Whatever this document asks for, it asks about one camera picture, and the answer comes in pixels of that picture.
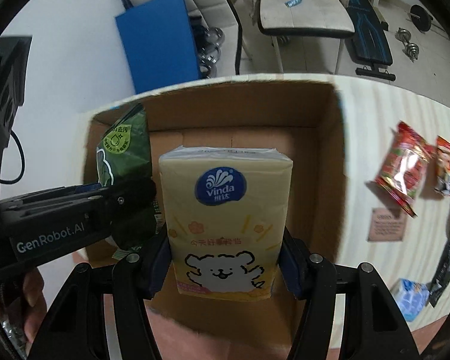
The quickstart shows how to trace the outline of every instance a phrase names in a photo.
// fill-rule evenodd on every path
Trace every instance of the cartoon dog face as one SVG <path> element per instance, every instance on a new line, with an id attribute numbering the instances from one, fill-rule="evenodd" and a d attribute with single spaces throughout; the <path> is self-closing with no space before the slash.
<path id="1" fill-rule="evenodd" d="M 205 287 L 211 292 L 250 292 L 255 288 L 262 288 L 264 281 L 256 281 L 264 272 L 263 267 L 250 266 L 255 261 L 253 254 L 247 250 L 230 254 L 213 256 L 206 254 L 202 257 L 189 254 L 185 264 L 195 268 L 197 272 L 187 272 L 192 283 Z"/>

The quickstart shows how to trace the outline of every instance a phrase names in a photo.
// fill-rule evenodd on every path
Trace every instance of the green plastic bag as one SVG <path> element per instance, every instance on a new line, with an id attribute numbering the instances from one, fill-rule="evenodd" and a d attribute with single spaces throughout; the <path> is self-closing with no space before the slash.
<path id="1" fill-rule="evenodd" d="M 103 135 L 97 147 L 97 172 L 102 186 L 131 176 L 152 177 L 147 115 L 141 104 L 128 111 Z M 162 213 L 155 200 L 153 205 L 117 223 L 112 238 L 120 249 L 137 251 L 161 225 Z"/>

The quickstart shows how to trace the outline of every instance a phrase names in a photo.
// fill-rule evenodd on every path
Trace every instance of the cardboard box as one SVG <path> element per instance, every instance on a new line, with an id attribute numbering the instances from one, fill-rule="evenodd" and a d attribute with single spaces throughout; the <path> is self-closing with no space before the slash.
<path id="1" fill-rule="evenodd" d="M 311 81 L 198 82 L 134 97 L 149 120 L 154 181 L 162 203 L 158 157 L 184 146 L 276 148 L 294 162 L 287 227 L 312 252 L 335 261 L 341 234 L 346 177 L 344 126 L 334 87 Z M 101 112 L 90 122 L 84 182 L 97 180 L 100 137 L 133 104 Z M 87 248 L 93 266 L 113 263 L 114 247 Z M 280 275 L 272 297 L 232 302 L 179 295 L 173 268 L 150 306 L 199 332 L 251 345 L 290 345 L 303 303 Z"/>

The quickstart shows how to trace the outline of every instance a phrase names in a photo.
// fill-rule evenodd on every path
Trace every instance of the red snack package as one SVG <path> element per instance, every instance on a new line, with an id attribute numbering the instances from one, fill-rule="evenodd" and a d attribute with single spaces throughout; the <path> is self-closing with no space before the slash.
<path id="1" fill-rule="evenodd" d="M 433 151 L 413 128 L 400 122 L 394 144 L 375 179 L 411 217 L 416 216 L 412 203 L 421 190 Z"/>
<path id="2" fill-rule="evenodd" d="M 450 196 L 450 143 L 437 137 L 437 185 L 435 190 Z"/>

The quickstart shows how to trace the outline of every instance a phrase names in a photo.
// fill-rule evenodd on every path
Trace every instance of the yellow tissue package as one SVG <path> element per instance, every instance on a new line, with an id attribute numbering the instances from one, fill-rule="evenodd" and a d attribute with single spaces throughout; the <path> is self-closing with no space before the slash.
<path id="1" fill-rule="evenodd" d="M 270 297 L 293 162 L 275 149 L 180 146 L 159 159 L 181 294 Z"/>

